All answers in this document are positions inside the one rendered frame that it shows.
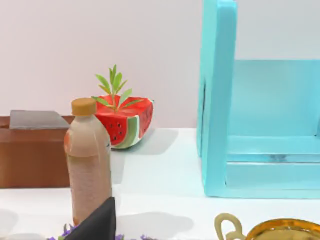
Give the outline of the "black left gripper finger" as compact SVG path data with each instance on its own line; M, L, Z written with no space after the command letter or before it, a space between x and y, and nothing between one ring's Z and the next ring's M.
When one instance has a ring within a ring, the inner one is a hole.
M115 198L109 197L81 222L64 240L115 240Z

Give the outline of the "purple flower plant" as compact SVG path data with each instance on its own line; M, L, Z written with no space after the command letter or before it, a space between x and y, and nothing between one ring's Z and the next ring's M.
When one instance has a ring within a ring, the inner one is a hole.
M68 236L75 228L77 227L77 225L67 225L65 224L63 226L63 233L62 235L58 236L58 237L49 237L49 238L46 238L46 240L65 240L66 236ZM141 235L140 236L140 239L141 240L158 240L156 238L152 238L152 237L149 237L147 235ZM114 240L125 240L125 235L124 234L117 234L115 237L114 237Z

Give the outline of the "pale pink bottle tan cap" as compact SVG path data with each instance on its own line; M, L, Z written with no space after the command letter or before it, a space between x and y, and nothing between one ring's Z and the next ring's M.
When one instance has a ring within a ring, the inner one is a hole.
M71 102L74 117L64 136L64 151L75 225L83 222L112 196L111 141L95 116L96 101L82 97Z

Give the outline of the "salmon-coloured shallow box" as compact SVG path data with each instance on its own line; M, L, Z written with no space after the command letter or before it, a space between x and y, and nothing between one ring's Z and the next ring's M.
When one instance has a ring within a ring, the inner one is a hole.
M66 129L10 129L0 116L0 189L67 188Z

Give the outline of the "watermelon plant pot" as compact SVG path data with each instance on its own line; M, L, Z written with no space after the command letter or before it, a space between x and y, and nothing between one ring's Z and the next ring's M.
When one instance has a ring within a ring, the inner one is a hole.
M109 68L109 79L96 74L99 87L105 95L92 96L96 101L95 116L109 134L113 149L128 149L145 136L152 122L154 101L147 97L132 96L128 88L121 92L127 83L117 65Z

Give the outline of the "gold trophy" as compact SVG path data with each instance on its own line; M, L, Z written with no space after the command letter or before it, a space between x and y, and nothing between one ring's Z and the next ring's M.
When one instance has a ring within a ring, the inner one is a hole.
M222 222L229 221L234 230L222 232ZM320 240L320 224L296 219L275 218L254 226L248 234L243 234L240 220L230 213L220 213L213 222L218 240Z

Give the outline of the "light blue rack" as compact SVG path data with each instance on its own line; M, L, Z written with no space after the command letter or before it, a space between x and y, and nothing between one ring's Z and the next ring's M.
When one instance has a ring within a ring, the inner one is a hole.
M204 194L320 199L320 59L237 60L237 2L202 0L196 148Z

